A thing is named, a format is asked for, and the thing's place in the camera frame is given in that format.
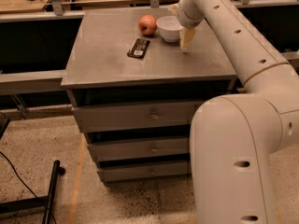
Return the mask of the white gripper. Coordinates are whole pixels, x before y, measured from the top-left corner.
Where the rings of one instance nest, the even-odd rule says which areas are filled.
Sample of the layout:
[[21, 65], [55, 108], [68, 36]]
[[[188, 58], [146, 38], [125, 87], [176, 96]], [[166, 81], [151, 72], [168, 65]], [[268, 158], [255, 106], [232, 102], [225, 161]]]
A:
[[179, 23], [184, 27], [179, 31], [180, 48], [187, 49], [195, 36], [194, 28], [205, 16], [192, 0], [179, 0], [178, 4], [169, 5], [168, 10], [178, 17]]

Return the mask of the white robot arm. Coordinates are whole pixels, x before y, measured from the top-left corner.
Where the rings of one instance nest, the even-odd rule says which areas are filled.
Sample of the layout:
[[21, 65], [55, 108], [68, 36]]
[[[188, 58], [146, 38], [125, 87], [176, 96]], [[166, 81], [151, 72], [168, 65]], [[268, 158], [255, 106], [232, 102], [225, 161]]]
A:
[[207, 21], [245, 92], [203, 103], [190, 153], [199, 224], [278, 224], [269, 156], [299, 142], [299, 76], [231, 0], [180, 0], [179, 22]]

